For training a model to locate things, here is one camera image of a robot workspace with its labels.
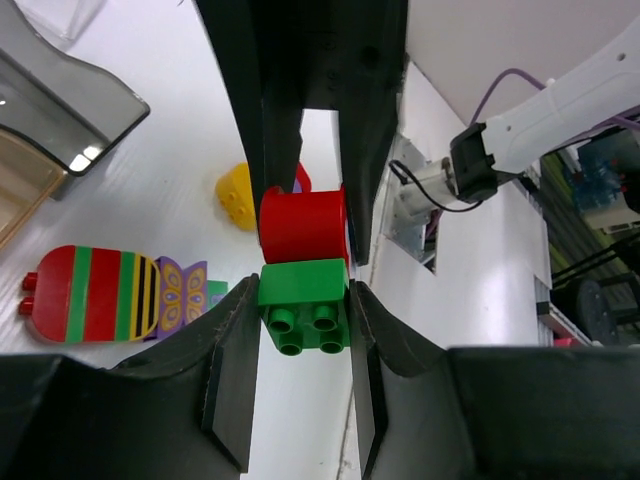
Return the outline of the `yellow rounded lego brick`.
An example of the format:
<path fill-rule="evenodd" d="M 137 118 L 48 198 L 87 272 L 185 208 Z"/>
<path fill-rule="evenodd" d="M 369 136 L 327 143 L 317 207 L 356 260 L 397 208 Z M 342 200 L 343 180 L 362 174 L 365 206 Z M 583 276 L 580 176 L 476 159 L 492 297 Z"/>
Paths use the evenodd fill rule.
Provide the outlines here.
<path fill-rule="evenodd" d="M 240 163 L 222 175 L 215 194 L 231 222 L 244 231 L 256 229 L 256 214 L 247 163 Z"/>

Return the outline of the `red rounded lego brick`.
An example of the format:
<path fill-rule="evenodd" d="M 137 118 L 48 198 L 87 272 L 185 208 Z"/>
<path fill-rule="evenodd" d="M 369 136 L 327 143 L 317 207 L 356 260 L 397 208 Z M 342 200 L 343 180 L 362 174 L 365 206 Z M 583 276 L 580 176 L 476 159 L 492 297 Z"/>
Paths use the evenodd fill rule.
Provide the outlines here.
<path fill-rule="evenodd" d="M 304 166 L 301 163 L 298 163 L 296 168 L 296 176 L 294 182 L 294 193 L 308 193 L 312 191 L 312 182 L 311 179 L 306 172 Z"/>

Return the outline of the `small green lego brick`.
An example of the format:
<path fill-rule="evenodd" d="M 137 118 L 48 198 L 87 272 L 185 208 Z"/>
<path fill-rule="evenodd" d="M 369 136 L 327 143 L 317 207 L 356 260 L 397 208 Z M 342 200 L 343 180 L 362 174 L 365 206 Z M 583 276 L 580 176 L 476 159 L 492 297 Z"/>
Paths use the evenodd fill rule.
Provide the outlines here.
<path fill-rule="evenodd" d="M 342 258 L 264 265 L 258 305 L 277 350 L 296 356 L 309 349 L 338 354 L 349 347 L 348 287 Z"/>

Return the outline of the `red flower lego brick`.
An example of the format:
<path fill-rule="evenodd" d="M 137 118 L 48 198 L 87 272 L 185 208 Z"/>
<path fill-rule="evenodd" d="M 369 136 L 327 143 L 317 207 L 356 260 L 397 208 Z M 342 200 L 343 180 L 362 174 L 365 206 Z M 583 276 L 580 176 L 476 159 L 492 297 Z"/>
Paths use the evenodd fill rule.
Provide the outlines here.
<path fill-rule="evenodd" d="M 272 187 L 259 211 L 259 239 L 268 264 L 349 259 L 345 194 L 333 191 L 286 193 Z"/>

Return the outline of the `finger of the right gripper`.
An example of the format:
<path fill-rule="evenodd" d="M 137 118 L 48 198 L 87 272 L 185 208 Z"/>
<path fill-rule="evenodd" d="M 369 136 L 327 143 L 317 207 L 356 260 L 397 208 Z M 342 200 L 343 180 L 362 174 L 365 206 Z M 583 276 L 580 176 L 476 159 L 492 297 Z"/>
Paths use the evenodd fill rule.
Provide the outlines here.
<path fill-rule="evenodd" d="M 406 1 L 304 1 L 305 105 L 336 114 L 353 260 L 369 261 L 373 204 L 399 126 Z"/>
<path fill-rule="evenodd" d="M 252 189 L 293 189 L 303 106 L 290 53 L 260 1 L 199 1 L 250 170 Z"/>

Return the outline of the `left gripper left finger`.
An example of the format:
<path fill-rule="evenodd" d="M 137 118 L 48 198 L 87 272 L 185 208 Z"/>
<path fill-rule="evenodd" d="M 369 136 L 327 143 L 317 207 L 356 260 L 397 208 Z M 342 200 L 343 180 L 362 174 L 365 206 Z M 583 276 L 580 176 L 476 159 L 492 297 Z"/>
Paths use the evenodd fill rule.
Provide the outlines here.
<path fill-rule="evenodd" d="M 259 282 L 111 369 L 1 359 L 5 479 L 237 479 L 249 466 Z"/>

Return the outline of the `purple butterfly lego brick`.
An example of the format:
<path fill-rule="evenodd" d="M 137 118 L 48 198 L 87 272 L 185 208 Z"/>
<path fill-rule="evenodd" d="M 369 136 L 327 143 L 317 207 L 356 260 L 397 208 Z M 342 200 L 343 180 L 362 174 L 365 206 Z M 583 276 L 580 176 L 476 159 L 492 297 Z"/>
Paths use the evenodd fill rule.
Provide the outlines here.
<path fill-rule="evenodd" d="M 204 314 L 208 308 L 207 262 L 182 268 L 173 259 L 156 259 L 160 271 L 159 315 L 145 341 L 162 340 Z"/>

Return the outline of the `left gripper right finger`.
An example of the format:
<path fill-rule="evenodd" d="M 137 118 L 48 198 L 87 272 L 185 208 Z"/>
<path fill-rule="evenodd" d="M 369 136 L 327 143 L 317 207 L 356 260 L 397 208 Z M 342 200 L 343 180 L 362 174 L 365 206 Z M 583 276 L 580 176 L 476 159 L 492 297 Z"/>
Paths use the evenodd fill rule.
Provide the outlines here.
<path fill-rule="evenodd" d="M 443 349 L 349 287 L 365 479 L 635 479 L 639 352 Z"/>

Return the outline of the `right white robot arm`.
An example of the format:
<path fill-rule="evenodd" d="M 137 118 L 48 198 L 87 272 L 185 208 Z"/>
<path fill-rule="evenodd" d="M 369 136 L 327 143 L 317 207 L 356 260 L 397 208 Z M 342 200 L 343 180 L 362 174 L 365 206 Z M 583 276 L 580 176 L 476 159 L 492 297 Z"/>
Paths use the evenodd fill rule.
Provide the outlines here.
<path fill-rule="evenodd" d="M 249 167 L 253 199 L 293 187 L 307 109 L 337 115 L 345 225 L 369 259 L 375 196 L 399 126 L 405 1 L 201 1 Z M 535 160 L 639 104 L 639 27 L 523 104 L 450 144 L 453 196 L 477 203 Z"/>

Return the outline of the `striped red green lego stack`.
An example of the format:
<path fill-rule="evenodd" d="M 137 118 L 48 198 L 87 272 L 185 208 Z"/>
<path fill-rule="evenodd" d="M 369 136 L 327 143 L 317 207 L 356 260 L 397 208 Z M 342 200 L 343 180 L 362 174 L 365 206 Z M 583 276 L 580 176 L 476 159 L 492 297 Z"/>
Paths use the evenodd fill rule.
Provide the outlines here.
<path fill-rule="evenodd" d="M 18 313 L 60 344 L 136 342 L 159 319 L 160 272 L 135 252 L 65 245 L 22 280 Z"/>

